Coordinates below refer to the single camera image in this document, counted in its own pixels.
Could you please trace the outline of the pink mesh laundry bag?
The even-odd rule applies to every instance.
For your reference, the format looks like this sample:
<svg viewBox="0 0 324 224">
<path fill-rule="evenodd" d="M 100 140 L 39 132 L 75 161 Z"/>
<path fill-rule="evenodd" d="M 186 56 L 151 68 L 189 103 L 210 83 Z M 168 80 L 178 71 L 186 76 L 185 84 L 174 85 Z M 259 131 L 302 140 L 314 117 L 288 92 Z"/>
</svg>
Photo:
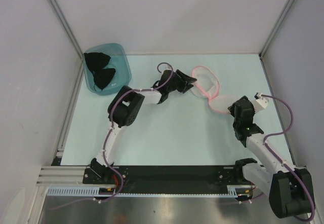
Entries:
<svg viewBox="0 0 324 224">
<path fill-rule="evenodd" d="M 193 95 L 208 101 L 208 107 L 215 113 L 230 114 L 229 107 L 239 98 L 233 95 L 220 94 L 220 82 L 217 76 L 206 66 L 196 66 L 191 72 L 196 79 L 190 89 Z"/>
</svg>

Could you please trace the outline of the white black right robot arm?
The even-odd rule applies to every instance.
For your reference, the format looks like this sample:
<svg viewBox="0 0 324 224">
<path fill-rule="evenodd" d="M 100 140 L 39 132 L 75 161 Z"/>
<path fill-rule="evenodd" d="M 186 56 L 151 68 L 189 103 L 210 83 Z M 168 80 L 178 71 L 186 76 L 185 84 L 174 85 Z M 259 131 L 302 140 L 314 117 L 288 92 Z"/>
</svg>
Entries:
<svg viewBox="0 0 324 224">
<path fill-rule="evenodd" d="M 235 101 L 229 108 L 233 116 L 235 137 L 258 159 L 242 159 L 235 162 L 234 180 L 239 184 L 248 181 L 256 185 L 268 197 L 273 213 L 278 218 L 307 214 L 306 222 L 315 217 L 315 200 L 312 177 L 305 168 L 290 164 L 270 143 L 271 134 L 254 123 L 254 115 L 269 105 L 270 95 L 257 93 L 250 101 L 246 96 Z"/>
</svg>

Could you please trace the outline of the black bra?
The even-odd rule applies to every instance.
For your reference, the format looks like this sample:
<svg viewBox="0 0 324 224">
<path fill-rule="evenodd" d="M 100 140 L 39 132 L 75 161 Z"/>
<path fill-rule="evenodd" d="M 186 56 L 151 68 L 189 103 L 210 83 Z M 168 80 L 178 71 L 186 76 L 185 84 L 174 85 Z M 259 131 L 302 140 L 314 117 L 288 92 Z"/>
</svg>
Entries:
<svg viewBox="0 0 324 224">
<path fill-rule="evenodd" d="M 111 57 L 101 52 L 84 53 L 88 70 L 93 75 L 95 87 L 104 90 L 114 78 L 115 68 L 108 68 Z"/>
</svg>

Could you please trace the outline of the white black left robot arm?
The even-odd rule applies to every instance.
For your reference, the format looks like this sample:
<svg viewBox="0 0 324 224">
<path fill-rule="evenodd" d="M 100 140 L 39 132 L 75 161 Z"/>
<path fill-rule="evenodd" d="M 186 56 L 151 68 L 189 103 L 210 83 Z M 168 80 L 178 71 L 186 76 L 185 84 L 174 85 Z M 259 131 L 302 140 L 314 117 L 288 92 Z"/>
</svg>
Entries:
<svg viewBox="0 0 324 224">
<path fill-rule="evenodd" d="M 148 89 L 132 89 L 123 86 L 109 105 L 108 119 L 110 126 L 98 155 L 90 162 L 90 170 L 100 183 L 111 180 L 116 171 L 112 169 L 113 147 L 119 133 L 134 123 L 143 104 L 161 104 L 173 91 L 186 93 L 190 90 L 196 78 L 190 77 L 180 70 L 165 69 L 160 80 Z"/>
</svg>

